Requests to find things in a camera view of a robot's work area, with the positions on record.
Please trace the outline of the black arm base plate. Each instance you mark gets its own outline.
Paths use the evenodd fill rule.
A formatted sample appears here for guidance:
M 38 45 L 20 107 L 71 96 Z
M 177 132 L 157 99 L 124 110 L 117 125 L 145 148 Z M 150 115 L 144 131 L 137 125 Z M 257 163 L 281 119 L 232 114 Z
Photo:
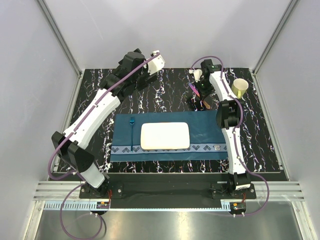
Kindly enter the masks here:
M 88 184 L 80 189 L 81 199 L 123 199 L 129 194 L 196 195 L 213 199 L 255 200 L 257 194 L 248 174 L 228 173 L 109 173 L 98 193 Z

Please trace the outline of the white rectangular plate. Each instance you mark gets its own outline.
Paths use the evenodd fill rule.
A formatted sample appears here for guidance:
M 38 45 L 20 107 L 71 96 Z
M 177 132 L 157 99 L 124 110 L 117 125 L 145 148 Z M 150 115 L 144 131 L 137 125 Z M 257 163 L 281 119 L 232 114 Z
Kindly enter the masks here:
M 186 122 L 155 122 L 141 126 L 140 145 L 143 150 L 183 150 L 190 144 Z

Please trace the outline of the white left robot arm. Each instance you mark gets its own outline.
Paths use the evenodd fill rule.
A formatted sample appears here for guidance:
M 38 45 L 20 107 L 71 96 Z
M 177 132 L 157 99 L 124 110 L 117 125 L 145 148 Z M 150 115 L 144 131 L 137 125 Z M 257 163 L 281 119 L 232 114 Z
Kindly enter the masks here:
M 87 147 L 101 124 L 121 102 L 135 90 L 142 90 L 157 79 L 165 61 L 158 50 L 146 58 L 139 49 L 129 51 L 117 68 L 100 80 L 95 97 L 78 119 L 62 133 L 56 131 L 48 166 L 55 157 L 69 164 L 70 174 L 76 174 L 90 187 L 97 198 L 108 193 L 108 180 L 95 164 L 95 157 Z

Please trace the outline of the right aluminium frame post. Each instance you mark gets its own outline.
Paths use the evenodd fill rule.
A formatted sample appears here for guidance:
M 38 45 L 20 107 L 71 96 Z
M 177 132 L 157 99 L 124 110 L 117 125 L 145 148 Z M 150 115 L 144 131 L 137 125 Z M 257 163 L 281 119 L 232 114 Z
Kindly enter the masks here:
M 290 20 L 291 15 L 295 11 L 297 5 L 299 4 L 300 0 L 290 0 L 285 11 L 283 12 L 277 26 L 275 27 L 267 45 L 265 46 L 257 64 L 253 68 L 253 73 L 257 74 L 262 67 L 263 63 L 265 62 L 267 56 L 269 55 L 270 51 L 272 50 L 273 46 L 275 45 L 276 41 L 278 40 L 280 34 L 284 30 L 286 24 Z

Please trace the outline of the pink orange knife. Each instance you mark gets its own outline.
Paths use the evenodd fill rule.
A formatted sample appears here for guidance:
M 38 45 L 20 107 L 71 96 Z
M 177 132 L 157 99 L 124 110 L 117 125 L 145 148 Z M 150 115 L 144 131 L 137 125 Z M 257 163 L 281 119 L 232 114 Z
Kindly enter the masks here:
M 207 110 L 210 110 L 211 106 L 205 100 L 201 100 L 201 96 L 198 90 L 195 88 L 195 86 L 191 82 L 189 82 L 188 85 L 191 88 L 191 90 L 195 93 L 195 95 L 200 99 L 200 103 L 204 105 Z

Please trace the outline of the blue small fork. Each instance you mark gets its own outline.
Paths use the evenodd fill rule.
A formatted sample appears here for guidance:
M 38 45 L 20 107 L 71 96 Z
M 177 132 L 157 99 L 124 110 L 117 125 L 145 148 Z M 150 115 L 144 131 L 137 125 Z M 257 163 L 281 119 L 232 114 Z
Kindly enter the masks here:
M 132 153 L 133 152 L 133 128 L 134 128 L 134 124 L 135 124 L 135 118 L 134 117 L 130 118 L 129 124 L 130 124 L 130 127 L 131 127 L 131 130 L 130 130 L 130 152 Z

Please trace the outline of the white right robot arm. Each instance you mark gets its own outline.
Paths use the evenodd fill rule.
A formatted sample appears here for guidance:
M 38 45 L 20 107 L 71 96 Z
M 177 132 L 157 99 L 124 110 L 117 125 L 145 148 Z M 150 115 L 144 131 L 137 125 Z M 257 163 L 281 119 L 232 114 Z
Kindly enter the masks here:
M 251 186 L 240 138 L 244 117 L 242 101 L 236 97 L 225 80 L 223 63 L 215 65 L 212 59 L 221 60 L 216 56 L 204 57 L 200 63 L 199 76 L 194 76 L 194 85 L 202 101 L 213 91 L 218 96 L 216 122 L 224 136 L 229 160 L 225 191 L 230 197 L 236 199 L 248 191 Z

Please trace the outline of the left aluminium frame post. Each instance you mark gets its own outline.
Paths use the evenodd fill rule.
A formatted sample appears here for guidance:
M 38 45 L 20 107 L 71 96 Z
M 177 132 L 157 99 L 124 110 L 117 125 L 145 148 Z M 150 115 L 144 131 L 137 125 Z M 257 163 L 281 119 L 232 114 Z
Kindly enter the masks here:
M 38 5 L 41 13 L 43 14 L 45 20 L 47 21 L 49 28 L 51 29 L 53 35 L 55 36 L 61 50 L 63 51 L 66 59 L 68 60 L 69 64 L 71 65 L 75 74 L 80 77 L 82 74 L 82 70 L 76 62 L 66 40 L 64 39 L 56 20 L 51 13 L 47 3 L 45 0 L 35 0 L 36 4 Z

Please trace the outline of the yellow mug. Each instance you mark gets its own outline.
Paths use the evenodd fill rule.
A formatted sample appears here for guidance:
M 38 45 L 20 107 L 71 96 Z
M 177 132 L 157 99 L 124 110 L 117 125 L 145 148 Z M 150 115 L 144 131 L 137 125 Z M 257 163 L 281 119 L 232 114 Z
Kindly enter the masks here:
M 249 83 L 243 78 L 237 78 L 231 85 L 231 90 L 237 99 L 242 98 L 249 88 Z

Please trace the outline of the aluminium frame post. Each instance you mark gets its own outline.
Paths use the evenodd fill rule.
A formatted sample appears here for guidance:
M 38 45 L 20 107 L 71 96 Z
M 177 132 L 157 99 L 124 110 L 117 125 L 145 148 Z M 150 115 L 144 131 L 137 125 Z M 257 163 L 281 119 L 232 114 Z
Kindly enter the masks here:
M 280 34 L 284 30 L 286 24 L 290 20 L 291 15 L 295 11 L 297 5 L 299 4 L 300 0 L 290 0 L 285 11 L 283 12 L 277 26 L 275 27 L 267 45 L 265 46 L 257 64 L 253 68 L 253 73 L 257 74 L 262 67 L 263 63 L 265 62 L 267 56 L 269 55 L 270 51 L 272 50 L 273 46 L 275 45 L 276 41 L 278 40 Z
M 38 5 L 41 13 L 43 14 L 45 20 L 47 21 L 49 28 L 51 29 L 53 35 L 55 36 L 61 50 L 63 51 L 66 59 L 68 60 L 69 64 L 71 65 L 75 74 L 80 77 L 82 74 L 82 70 L 76 62 L 66 40 L 64 39 L 56 20 L 51 13 L 47 3 L 45 0 L 35 0 L 36 4 Z

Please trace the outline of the blue patterned cloth placemat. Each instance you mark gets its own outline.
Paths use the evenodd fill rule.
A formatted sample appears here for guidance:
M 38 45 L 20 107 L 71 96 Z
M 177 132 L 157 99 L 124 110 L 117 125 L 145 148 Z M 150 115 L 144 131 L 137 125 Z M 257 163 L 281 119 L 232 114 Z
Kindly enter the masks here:
M 111 162 L 222 160 L 228 157 L 222 130 L 216 123 L 216 110 L 149 112 L 118 114 L 115 117 Z M 130 118 L 134 117 L 133 151 L 131 152 Z M 179 150 L 144 150 L 141 127 L 146 123 L 184 122 L 188 124 L 190 146 Z

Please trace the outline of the aluminium front rail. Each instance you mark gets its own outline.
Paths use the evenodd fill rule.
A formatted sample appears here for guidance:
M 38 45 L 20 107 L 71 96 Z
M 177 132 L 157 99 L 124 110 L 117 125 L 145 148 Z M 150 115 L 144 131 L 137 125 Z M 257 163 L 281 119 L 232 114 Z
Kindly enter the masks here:
M 79 184 L 77 181 L 40 181 L 34 199 L 58 201 Z M 254 181 L 253 185 L 258 200 L 267 197 L 267 185 L 263 181 Z M 305 200 L 300 184 L 296 181 L 270 181 L 268 186 L 270 201 L 303 202 Z

